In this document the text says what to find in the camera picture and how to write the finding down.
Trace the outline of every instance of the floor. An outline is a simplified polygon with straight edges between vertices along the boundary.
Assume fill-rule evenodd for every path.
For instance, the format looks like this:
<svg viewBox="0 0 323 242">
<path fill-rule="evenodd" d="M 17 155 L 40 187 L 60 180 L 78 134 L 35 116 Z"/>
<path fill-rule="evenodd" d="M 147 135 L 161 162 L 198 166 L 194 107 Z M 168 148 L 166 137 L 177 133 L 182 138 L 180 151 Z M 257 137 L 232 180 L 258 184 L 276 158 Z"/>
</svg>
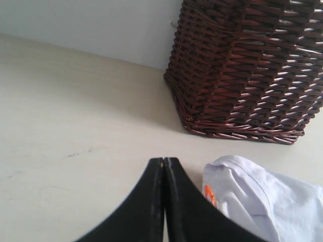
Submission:
<svg viewBox="0 0 323 242">
<path fill-rule="evenodd" d="M 73 241 L 105 219 L 149 158 L 176 156 L 200 188 L 227 154 L 323 186 L 323 113 L 293 146 L 181 127 L 163 71 L 0 35 L 0 241 Z"/>
</svg>

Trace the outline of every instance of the orange print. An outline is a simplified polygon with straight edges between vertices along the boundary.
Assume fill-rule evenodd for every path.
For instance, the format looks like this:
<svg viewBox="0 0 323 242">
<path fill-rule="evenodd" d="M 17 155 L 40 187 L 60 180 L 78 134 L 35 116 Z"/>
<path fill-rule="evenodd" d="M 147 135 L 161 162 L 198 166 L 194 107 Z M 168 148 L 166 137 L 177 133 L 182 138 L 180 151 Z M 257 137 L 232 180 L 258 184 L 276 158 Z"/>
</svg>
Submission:
<svg viewBox="0 0 323 242">
<path fill-rule="evenodd" d="M 207 199 L 209 198 L 213 206 L 216 207 L 217 206 L 216 197 L 214 196 L 214 193 L 209 185 L 206 185 L 204 187 L 204 193 L 205 193 L 205 197 Z"/>
</svg>

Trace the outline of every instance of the woven basket base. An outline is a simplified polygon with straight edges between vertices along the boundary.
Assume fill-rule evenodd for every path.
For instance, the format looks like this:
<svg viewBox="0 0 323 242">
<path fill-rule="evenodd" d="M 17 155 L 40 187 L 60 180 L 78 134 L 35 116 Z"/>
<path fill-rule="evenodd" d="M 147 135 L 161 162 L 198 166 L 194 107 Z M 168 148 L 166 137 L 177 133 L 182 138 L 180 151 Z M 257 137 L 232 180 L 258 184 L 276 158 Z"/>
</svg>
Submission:
<svg viewBox="0 0 323 242">
<path fill-rule="evenodd" d="M 298 137 L 304 136 L 304 131 L 283 131 L 268 130 L 263 127 L 252 125 L 238 125 L 229 123 L 213 123 L 197 120 L 194 116 L 189 115 L 185 110 L 184 97 L 180 95 L 180 89 L 176 86 L 176 82 L 172 81 L 172 77 L 165 74 L 164 80 L 171 90 L 178 115 L 186 130 L 193 134 L 207 136 L 210 138 L 234 139 L 234 140 L 252 140 L 266 141 L 271 143 L 279 143 L 292 145 Z"/>
</svg>

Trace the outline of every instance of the brown wicker basket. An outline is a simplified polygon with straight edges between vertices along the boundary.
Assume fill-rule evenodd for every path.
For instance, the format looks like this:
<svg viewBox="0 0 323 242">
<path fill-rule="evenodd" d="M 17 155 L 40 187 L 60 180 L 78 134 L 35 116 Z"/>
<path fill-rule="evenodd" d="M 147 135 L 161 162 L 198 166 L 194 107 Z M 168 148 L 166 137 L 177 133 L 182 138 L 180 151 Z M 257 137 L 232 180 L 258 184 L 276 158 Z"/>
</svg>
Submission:
<svg viewBox="0 0 323 242">
<path fill-rule="evenodd" d="M 165 80 L 186 129 L 293 144 L 323 106 L 320 0 L 184 0 Z"/>
</svg>

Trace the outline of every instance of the white fabric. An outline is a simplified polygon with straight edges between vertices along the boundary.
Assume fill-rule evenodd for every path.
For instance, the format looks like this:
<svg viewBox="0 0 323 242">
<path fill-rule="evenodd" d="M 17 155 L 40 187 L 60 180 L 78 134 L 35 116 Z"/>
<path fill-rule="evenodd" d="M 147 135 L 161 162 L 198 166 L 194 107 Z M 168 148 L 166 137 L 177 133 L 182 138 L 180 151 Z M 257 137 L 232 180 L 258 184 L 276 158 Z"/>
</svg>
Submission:
<svg viewBox="0 0 323 242">
<path fill-rule="evenodd" d="M 272 171 L 240 156 L 207 164 L 217 208 L 246 230 L 270 242 L 322 242 L 322 187 Z"/>
</svg>

